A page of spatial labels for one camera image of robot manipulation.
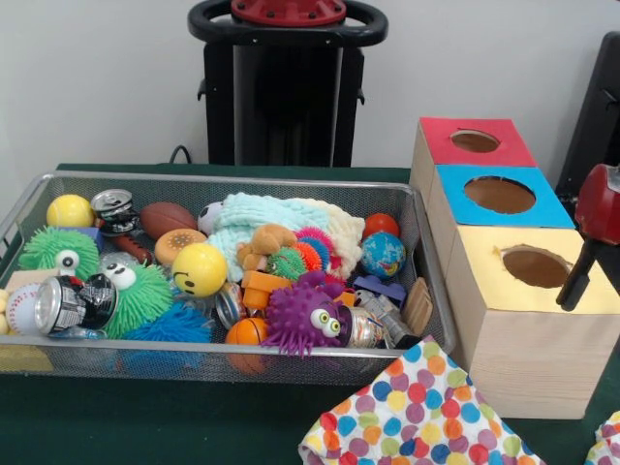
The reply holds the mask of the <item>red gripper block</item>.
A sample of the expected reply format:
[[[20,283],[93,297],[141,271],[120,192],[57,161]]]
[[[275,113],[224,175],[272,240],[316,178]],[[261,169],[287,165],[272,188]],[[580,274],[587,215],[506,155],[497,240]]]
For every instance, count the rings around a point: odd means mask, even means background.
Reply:
[[[587,237],[556,303],[572,312],[587,289],[598,252],[619,244],[619,168],[597,164],[586,176],[578,194],[575,220]]]

